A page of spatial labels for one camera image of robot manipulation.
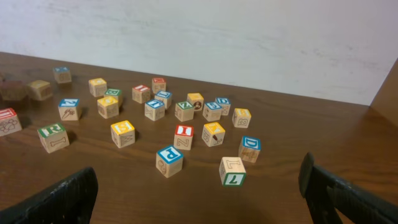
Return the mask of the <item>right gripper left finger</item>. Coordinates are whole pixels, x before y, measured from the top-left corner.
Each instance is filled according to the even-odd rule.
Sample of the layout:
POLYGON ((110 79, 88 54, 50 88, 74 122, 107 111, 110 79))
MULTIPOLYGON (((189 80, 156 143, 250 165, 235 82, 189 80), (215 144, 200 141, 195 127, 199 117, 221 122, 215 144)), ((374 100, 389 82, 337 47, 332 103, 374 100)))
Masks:
POLYGON ((1 211, 1 223, 89 223, 98 180, 86 167, 1 211))

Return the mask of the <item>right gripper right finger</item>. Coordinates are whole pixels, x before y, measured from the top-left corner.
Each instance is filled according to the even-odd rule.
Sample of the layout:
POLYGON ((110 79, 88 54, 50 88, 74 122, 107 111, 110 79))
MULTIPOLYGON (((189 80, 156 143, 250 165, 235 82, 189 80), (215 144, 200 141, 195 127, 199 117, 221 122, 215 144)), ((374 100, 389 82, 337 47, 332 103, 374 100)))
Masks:
POLYGON ((307 153, 298 185, 314 223, 341 223, 338 212, 353 223, 397 224, 397 206, 314 164, 307 153))

